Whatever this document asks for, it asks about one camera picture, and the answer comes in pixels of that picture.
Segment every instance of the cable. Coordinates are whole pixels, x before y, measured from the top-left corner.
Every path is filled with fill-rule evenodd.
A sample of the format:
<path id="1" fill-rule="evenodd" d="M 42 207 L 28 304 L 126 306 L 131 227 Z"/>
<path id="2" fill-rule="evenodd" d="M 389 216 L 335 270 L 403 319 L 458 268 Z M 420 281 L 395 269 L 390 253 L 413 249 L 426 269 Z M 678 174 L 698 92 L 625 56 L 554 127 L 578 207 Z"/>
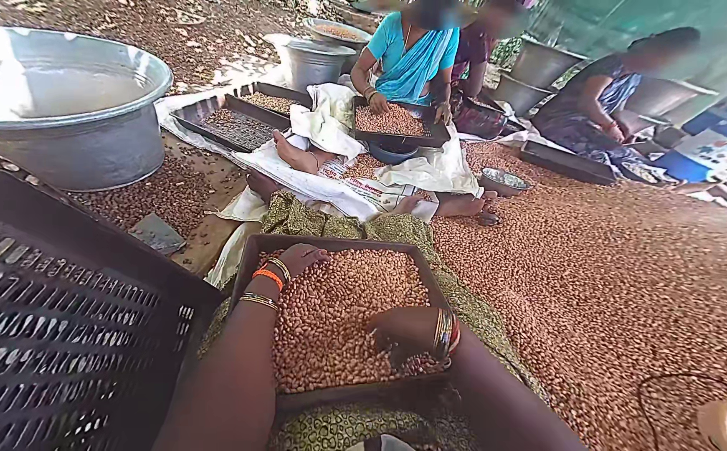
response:
<path id="1" fill-rule="evenodd" d="M 653 449 L 655 451 L 659 451 L 659 433 L 656 432 L 656 428 L 653 426 L 653 421 L 650 420 L 649 415 L 647 415 L 647 411 L 645 410 L 644 400 L 641 398 L 641 389 L 648 382 L 652 382 L 654 380 L 659 380 L 659 379 L 669 379 L 669 378 L 674 378 L 674 377 L 694 377 L 695 379 L 711 380 L 712 382 L 716 382 L 718 384 L 721 384 L 721 385 L 724 385 L 727 387 L 727 382 L 722 379 L 719 379 L 717 377 L 713 377 L 710 375 L 697 374 L 697 373 L 691 373 L 691 372 L 674 372 L 674 373 L 667 373 L 667 374 L 651 375 L 651 376 L 648 376 L 645 379 L 641 380 L 639 385 L 636 386 L 636 401 L 639 403 L 639 408 L 641 409 L 641 415 L 644 416 L 645 421 L 647 421 L 647 425 L 650 427 L 650 431 L 653 432 Z"/>

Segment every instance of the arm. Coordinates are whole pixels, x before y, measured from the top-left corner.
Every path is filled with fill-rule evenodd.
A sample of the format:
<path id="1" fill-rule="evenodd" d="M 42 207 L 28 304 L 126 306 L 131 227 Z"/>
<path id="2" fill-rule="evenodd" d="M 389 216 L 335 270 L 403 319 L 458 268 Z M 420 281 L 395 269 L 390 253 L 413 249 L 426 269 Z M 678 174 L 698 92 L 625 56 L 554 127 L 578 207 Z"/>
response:
<path id="1" fill-rule="evenodd" d="M 578 436 L 464 324 L 450 374 L 484 448 L 585 451 Z"/>
<path id="2" fill-rule="evenodd" d="M 469 64 L 469 77 L 461 80 L 461 87 L 466 97 L 477 97 L 483 89 L 483 78 L 486 77 L 487 63 Z"/>
<path id="3" fill-rule="evenodd" d="M 327 258 L 313 246 L 295 245 L 280 260 L 291 276 Z M 266 269 L 284 281 L 271 264 Z M 258 276 L 246 292 L 277 302 L 279 288 Z M 184 449 L 264 449 L 274 421 L 271 363 L 277 312 L 257 302 L 238 302 L 221 337 L 185 382 L 171 406 L 154 451 Z"/>
<path id="4" fill-rule="evenodd" d="M 489 58 L 491 57 L 494 47 L 497 46 L 499 39 L 487 39 L 484 43 L 483 61 L 469 62 L 469 77 L 461 80 L 461 87 L 466 97 L 477 97 L 480 90 L 483 89 L 483 80 L 486 78 L 486 69 L 489 67 Z"/>
<path id="5" fill-rule="evenodd" d="M 383 114 L 384 112 L 388 112 L 388 101 L 383 94 L 380 94 L 369 84 L 369 71 L 375 66 L 376 62 L 377 58 L 372 55 L 369 47 L 364 48 L 361 52 L 361 57 L 358 58 L 358 62 L 352 67 L 350 79 L 352 80 L 352 85 L 355 86 L 355 90 L 366 97 L 371 111 L 374 114 Z"/>
<path id="6" fill-rule="evenodd" d="M 433 352 L 437 320 L 434 307 L 392 308 L 375 315 L 369 328 L 375 329 L 378 346 L 390 348 L 391 360 L 401 363 L 411 355 Z M 451 383 L 483 448 L 585 451 L 578 436 L 463 323 L 460 334 L 451 357 Z"/>
<path id="7" fill-rule="evenodd" d="M 595 124 L 599 125 L 603 132 L 611 138 L 622 142 L 625 140 L 625 136 L 619 129 L 617 121 L 605 112 L 598 100 L 600 95 L 602 95 L 603 91 L 609 87 L 612 81 L 613 79 L 609 76 L 589 77 L 584 84 L 583 92 L 580 94 L 578 108 L 580 108 L 580 110 L 584 112 Z"/>
<path id="8" fill-rule="evenodd" d="M 436 122 L 449 124 L 452 120 L 452 112 L 450 111 L 450 94 L 452 89 L 452 65 L 456 62 L 456 52 L 458 52 L 458 42 L 460 40 L 460 29 L 455 28 L 452 36 L 447 42 L 441 60 L 438 62 L 438 71 L 430 80 L 433 98 L 436 100 Z"/>

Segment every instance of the orange bangle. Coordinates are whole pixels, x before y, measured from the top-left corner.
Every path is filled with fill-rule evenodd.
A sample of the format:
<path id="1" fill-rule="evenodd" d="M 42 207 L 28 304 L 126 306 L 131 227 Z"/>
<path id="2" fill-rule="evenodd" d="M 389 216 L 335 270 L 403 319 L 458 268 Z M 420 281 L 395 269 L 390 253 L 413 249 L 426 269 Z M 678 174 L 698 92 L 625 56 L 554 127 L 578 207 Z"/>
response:
<path id="1" fill-rule="evenodd" d="M 277 276 L 277 274 L 275 274 L 269 270 L 264 270 L 263 268 L 261 268 L 252 274 L 252 279 L 258 277 L 259 275 L 265 275 L 269 279 L 272 279 L 275 283 L 277 283 L 277 287 L 280 289 L 280 291 L 282 291 L 282 281 Z"/>

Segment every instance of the necklace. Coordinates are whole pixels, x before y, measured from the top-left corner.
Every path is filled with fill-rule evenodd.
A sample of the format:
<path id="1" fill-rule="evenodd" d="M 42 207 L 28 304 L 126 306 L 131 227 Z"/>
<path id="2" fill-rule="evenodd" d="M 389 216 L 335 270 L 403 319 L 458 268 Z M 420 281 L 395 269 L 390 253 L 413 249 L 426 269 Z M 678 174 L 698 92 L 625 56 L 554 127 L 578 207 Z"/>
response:
<path id="1" fill-rule="evenodd" d="M 408 40 L 410 39 L 410 27 L 411 27 L 411 25 L 408 24 L 408 33 L 405 35 L 405 43 L 403 44 L 403 56 L 405 56 L 405 54 L 408 53 Z"/>

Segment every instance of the ground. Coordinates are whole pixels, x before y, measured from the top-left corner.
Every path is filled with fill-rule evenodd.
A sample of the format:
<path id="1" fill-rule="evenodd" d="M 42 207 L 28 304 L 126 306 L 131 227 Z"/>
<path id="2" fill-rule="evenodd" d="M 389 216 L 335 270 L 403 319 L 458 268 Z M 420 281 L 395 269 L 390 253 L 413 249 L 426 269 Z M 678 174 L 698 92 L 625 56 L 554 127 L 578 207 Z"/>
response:
<path id="1" fill-rule="evenodd" d="M 268 33 L 306 33 L 298 8 L 280 0 L 0 0 L 0 25 L 73 31 L 138 46 L 172 68 L 175 92 L 277 63 L 277 52 L 263 40 Z"/>

